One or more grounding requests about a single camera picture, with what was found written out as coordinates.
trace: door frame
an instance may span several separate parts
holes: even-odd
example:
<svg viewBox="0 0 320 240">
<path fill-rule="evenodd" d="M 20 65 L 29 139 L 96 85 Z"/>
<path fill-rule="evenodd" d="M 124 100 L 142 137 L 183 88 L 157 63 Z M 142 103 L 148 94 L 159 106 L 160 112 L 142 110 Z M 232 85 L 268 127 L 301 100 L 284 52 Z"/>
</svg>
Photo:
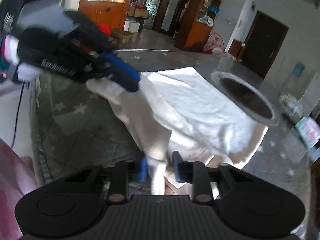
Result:
<svg viewBox="0 0 320 240">
<path fill-rule="evenodd" d="M 173 28 L 174 28 L 174 25 L 175 25 L 175 19 L 176 19 L 177 16 L 178 16 L 179 5 L 180 5 L 181 1 L 182 1 L 182 0 L 179 0 L 179 1 L 178 1 L 177 6 L 176 6 L 176 9 L 175 9 L 174 14 L 173 14 L 173 17 L 172 17 L 172 19 L 171 19 L 170 27 L 169 27 L 169 30 L 168 30 L 168 35 L 171 36 L 171 37 L 174 36 Z"/>
<path fill-rule="evenodd" d="M 147 22 L 147 23 L 149 23 L 149 24 L 151 25 L 151 29 L 152 29 L 152 27 L 153 27 L 153 23 L 155 22 L 156 14 L 158 13 L 158 10 L 159 10 L 161 1 L 162 1 L 162 0 L 160 0 L 160 1 L 158 2 L 158 4 L 155 4 L 155 6 L 156 6 L 156 11 L 151 11 L 152 13 L 154 13 L 153 16 L 152 16 L 152 18 L 148 18 L 148 19 L 145 20 L 145 22 Z M 150 5 L 151 3 L 152 3 L 152 1 L 149 0 L 149 3 L 146 4 L 147 9 L 149 9 L 149 10 L 151 10 L 151 9 L 149 8 L 149 5 Z"/>
<path fill-rule="evenodd" d="M 170 0 L 160 0 L 159 7 L 156 11 L 156 15 L 154 16 L 154 20 L 153 20 L 153 24 L 152 24 L 153 31 L 156 31 L 156 32 L 161 31 L 161 27 L 162 27 L 162 24 L 164 21 L 164 16 L 167 12 L 169 2 L 170 2 Z"/>
<path fill-rule="evenodd" d="M 244 44 L 245 44 L 244 49 L 241 50 L 241 55 L 239 55 L 239 57 L 241 57 L 241 59 L 242 59 L 242 55 L 244 54 L 244 52 L 245 52 L 245 50 L 246 50 L 246 45 L 247 45 L 247 43 L 248 43 L 248 41 L 249 41 L 249 39 L 250 39 L 250 36 L 251 36 L 251 34 L 252 34 L 252 32 L 253 32 L 253 29 L 254 29 L 254 27 L 255 27 L 255 25 L 256 25 L 256 23 L 257 23 L 257 21 L 258 21 L 258 19 L 259 19 L 260 16 L 268 17 L 268 18 L 270 18 L 270 19 L 272 19 L 272 20 L 280 23 L 281 25 L 283 25 L 283 26 L 285 27 L 285 31 L 284 31 L 283 36 L 281 37 L 281 40 L 280 40 L 280 42 L 279 42 L 279 46 L 278 46 L 278 48 L 275 50 L 275 52 L 273 53 L 272 57 L 270 58 L 269 64 L 267 65 L 267 67 L 268 67 L 269 70 L 270 70 L 270 68 L 271 68 L 274 60 L 276 59 L 276 56 L 277 56 L 278 53 L 279 53 L 279 50 L 280 50 L 280 48 L 281 48 L 281 46 L 282 46 L 282 44 L 283 44 L 283 41 L 284 41 L 284 39 L 285 39 L 285 37 L 286 37 L 286 35 L 287 35 L 287 32 L 288 32 L 288 30 L 289 30 L 289 27 L 288 27 L 287 25 L 283 24 L 282 22 L 278 21 L 277 19 L 274 19 L 273 17 L 271 17 L 271 16 L 269 16 L 268 14 L 265 14 L 265 13 L 263 13 L 263 12 L 261 12 L 261 11 L 257 11 L 256 16 L 254 17 L 253 23 L 252 23 L 252 25 L 251 25 L 251 27 L 250 27 L 250 30 L 249 30 L 249 32 L 248 32 L 248 34 L 247 34 L 247 37 L 245 38 L 245 41 L 244 41 Z"/>
</svg>

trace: cardboard box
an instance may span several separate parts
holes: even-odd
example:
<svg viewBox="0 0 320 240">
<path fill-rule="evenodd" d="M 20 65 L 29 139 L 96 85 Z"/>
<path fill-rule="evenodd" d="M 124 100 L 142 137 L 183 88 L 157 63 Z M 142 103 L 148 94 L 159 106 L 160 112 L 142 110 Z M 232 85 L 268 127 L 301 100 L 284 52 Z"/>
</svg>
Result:
<svg viewBox="0 0 320 240">
<path fill-rule="evenodd" d="M 116 37 L 109 37 L 109 41 L 110 41 L 110 43 L 111 43 L 112 45 L 118 47 L 118 42 L 119 42 L 118 38 L 116 38 Z"/>
<path fill-rule="evenodd" d="M 133 6 L 129 6 L 129 10 L 128 10 L 128 14 L 127 16 L 134 16 L 134 7 Z"/>
<path fill-rule="evenodd" d="M 121 29 L 112 29 L 111 37 L 116 40 L 113 44 L 120 49 L 131 49 L 133 33 Z"/>
<path fill-rule="evenodd" d="M 129 24 L 129 32 L 137 33 L 139 31 L 140 23 L 131 21 Z"/>
<path fill-rule="evenodd" d="M 136 8 L 134 11 L 134 16 L 140 18 L 149 18 L 149 11 L 145 9 Z"/>
<path fill-rule="evenodd" d="M 208 8 L 210 6 L 210 2 L 209 1 L 204 1 L 203 6 Z"/>
</svg>

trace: pink fabric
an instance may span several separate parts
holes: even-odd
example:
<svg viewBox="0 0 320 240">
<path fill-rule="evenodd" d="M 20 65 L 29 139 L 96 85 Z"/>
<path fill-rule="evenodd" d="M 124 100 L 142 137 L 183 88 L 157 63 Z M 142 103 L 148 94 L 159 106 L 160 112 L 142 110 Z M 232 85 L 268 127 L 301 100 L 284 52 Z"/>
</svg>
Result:
<svg viewBox="0 0 320 240">
<path fill-rule="evenodd" d="M 0 240 L 22 236 L 14 208 L 20 198 L 35 189 L 36 177 L 31 167 L 0 139 Z"/>
<path fill-rule="evenodd" d="M 6 62 L 11 62 L 11 55 L 10 55 L 10 35 L 5 37 L 4 42 L 4 58 Z"/>
<path fill-rule="evenodd" d="M 130 6 L 132 6 L 132 7 L 136 7 L 136 6 L 143 6 L 143 4 L 141 4 L 141 3 L 139 3 L 139 2 L 132 2 L 131 4 L 130 4 Z"/>
<path fill-rule="evenodd" d="M 2 39 L 0 46 L 0 57 L 4 58 L 4 46 L 5 46 L 5 38 Z"/>
<path fill-rule="evenodd" d="M 217 33 L 210 33 L 210 36 L 206 45 L 204 46 L 202 53 L 212 54 L 212 50 L 215 48 L 220 48 L 222 50 L 221 53 L 225 53 L 224 42 L 221 36 Z"/>
</svg>

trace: wooden cabinet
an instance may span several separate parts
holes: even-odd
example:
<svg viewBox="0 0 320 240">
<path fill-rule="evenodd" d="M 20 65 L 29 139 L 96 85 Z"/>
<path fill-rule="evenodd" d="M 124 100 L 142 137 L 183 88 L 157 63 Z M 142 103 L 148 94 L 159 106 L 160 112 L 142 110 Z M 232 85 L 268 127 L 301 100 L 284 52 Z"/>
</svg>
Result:
<svg viewBox="0 0 320 240">
<path fill-rule="evenodd" d="M 201 52 L 209 38 L 211 29 L 212 27 L 195 21 L 184 45 L 184 50 Z"/>
<path fill-rule="evenodd" d="M 123 29 L 130 0 L 123 1 L 120 3 L 80 0 L 79 12 L 89 17 L 97 25 L 108 25 L 112 29 Z"/>
<path fill-rule="evenodd" d="M 121 17 L 124 12 L 124 3 L 80 1 L 79 11 L 89 17 L 97 25 L 109 25 L 111 28 L 121 28 Z"/>
<path fill-rule="evenodd" d="M 179 28 L 179 34 L 174 46 L 181 50 L 201 52 L 204 48 L 212 27 L 197 21 L 198 17 L 203 14 L 205 0 L 190 0 L 189 6 Z M 220 0 L 209 1 L 210 5 L 219 6 Z M 204 15 L 208 15 L 214 20 L 216 14 L 206 8 Z"/>
</svg>

